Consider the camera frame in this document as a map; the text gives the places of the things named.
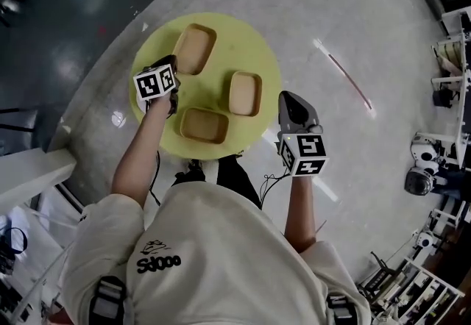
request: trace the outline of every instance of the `logo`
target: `logo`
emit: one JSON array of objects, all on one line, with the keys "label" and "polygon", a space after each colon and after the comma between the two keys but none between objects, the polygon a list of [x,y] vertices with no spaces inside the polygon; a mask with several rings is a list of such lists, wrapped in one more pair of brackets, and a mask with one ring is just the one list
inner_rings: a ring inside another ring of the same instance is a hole
[{"label": "logo", "polygon": [[164,270],[166,268],[172,268],[174,266],[180,266],[182,260],[180,256],[167,256],[167,257],[150,257],[143,258],[137,262],[138,274],[144,274],[146,271],[152,271],[153,273],[157,270]]},{"label": "logo", "polygon": [[325,160],[302,160],[297,166],[295,176],[307,176],[318,174],[322,166],[324,165]]},{"label": "logo", "polygon": [[157,254],[161,249],[170,249],[159,240],[148,241],[146,246],[142,249],[141,253],[146,256],[148,254]]},{"label": "logo", "polygon": [[325,148],[320,135],[298,135],[297,145],[301,157],[324,157]]}]

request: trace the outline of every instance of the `yellow round table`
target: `yellow round table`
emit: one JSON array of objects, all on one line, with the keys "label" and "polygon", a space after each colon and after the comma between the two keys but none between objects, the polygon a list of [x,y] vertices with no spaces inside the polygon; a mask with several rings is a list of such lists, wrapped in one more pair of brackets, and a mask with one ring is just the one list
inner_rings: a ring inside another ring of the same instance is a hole
[{"label": "yellow round table", "polygon": [[[178,74],[178,112],[170,117],[163,130],[160,146],[182,158],[212,160],[236,154],[254,143],[273,121],[278,111],[281,91],[277,58],[263,37],[249,24],[234,17],[204,12],[185,15],[168,22],[149,36],[132,64],[130,101],[132,111],[141,122],[144,116],[136,101],[132,77],[161,57],[171,54],[187,25],[196,23],[214,29],[217,34],[213,51],[198,75]],[[236,71],[258,74],[262,79],[260,112],[255,117],[229,113],[230,80]],[[202,107],[223,112],[229,118],[227,137],[221,144],[203,143],[180,135],[180,123],[188,107]]]}]

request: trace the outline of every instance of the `white shelf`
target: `white shelf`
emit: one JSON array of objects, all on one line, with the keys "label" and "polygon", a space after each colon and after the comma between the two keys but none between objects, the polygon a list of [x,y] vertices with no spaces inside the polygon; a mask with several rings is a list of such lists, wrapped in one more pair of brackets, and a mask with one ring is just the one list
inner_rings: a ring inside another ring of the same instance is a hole
[{"label": "white shelf", "polygon": [[440,300],[443,299],[443,296],[445,296],[445,294],[447,293],[447,288],[445,288],[443,290],[443,292],[439,295],[438,298],[436,298],[436,300],[433,302],[433,304],[431,305],[430,308],[428,308],[427,312],[425,312],[421,318],[419,318],[417,321],[416,321],[416,324],[420,323],[421,320],[423,320],[425,317],[427,317],[428,315],[430,315],[430,312],[433,311],[433,309],[435,308],[435,306],[440,302]]},{"label": "white shelf", "polygon": [[453,286],[450,286],[448,283],[446,283],[444,280],[440,279],[436,275],[433,275],[430,271],[425,270],[422,266],[417,265],[414,261],[410,260],[409,258],[405,258],[405,260],[410,263],[411,265],[415,266],[416,268],[420,269],[423,273],[427,274],[429,277],[431,277],[433,280],[437,281],[440,285],[445,286],[448,290],[450,290],[452,293],[454,293],[457,296],[464,297],[464,293],[462,293],[460,290],[454,288]]},{"label": "white shelf", "polygon": [[399,297],[401,297],[402,295],[404,295],[411,289],[411,287],[415,284],[415,280],[417,279],[419,274],[420,274],[420,270],[417,270],[417,272],[414,275],[414,278],[412,278],[412,280],[407,284],[406,289],[399,295]]},{"label": "white shelf", "polygon": [[424,288],[423,293],[420,294],[420,296],[419,296],[417,299],[415,299],[414,303],[409,307],[409,309],[406,310],[402,316],[400,316],[399,322],[401,322],[401,321],[407,319],[407,315],[415,308],[415,306],[417,305],[417,303],[418,303],[420,300],[422,300],[423,294],[428,290],[428,288],[430,288],[430,286],[431,286],[432,284],[433,284],[433,279],[431,279],[428,283],[426,283],[426,284],[424,284],[424,286],[422,286],[422,288]]},{"label": "white shelf", "polygon": [[433,325],[438,325],[439,322],[447,315],[448,311],[450,308],[456,303],[458,300],[459,296],[455,296],[454,300],[451,301],[450,305],[448,305],[447,309],[443,311],[442,315],[436,319],[436,321],[433,323]]}]

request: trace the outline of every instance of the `black pants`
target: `black pants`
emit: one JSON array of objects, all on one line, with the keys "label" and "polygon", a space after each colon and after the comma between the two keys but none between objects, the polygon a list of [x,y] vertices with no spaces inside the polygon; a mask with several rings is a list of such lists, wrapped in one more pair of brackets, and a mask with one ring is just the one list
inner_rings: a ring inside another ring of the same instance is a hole
[{"label": "black pants", "polygon": [[443,168],[439,169],[436,176],[442,177],[447,180],[445,185],[435,184],[432,189],[432,193],[441,194],[443,196],[449,196],[457,200],[461,200],[461,189],[464,186],[465,172],[462,171],[449,171]]},{"label": "black pants", "polygon": [[[174,185],[182,182],[205,181],[205,173],[200,169],[190,170],[187,174],[183,172],[176,175]],[[235,155],[219,159],[219,171],[217,185],[231,189],[234,192],[249,199],[256,207],[262,208],[258,194],[250,182],[247,172],[237,163]]]}]

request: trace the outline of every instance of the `shoulder strap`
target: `shoulder strap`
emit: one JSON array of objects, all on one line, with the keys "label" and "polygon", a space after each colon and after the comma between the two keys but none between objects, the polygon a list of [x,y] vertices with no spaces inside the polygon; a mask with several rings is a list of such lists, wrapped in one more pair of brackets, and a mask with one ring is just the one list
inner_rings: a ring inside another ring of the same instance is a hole
[{"label": "shoulder strap", "polygon": [[330,293],[327,296],[327,306],[333,312],[335,325],[358,325],[355,305],[345,295]]},{"label": "shoulder strap", "polygon": [[89,325],[133,325],[134,312],[127,295],[126,265],[114,268],[96,286],[88,313]]}]

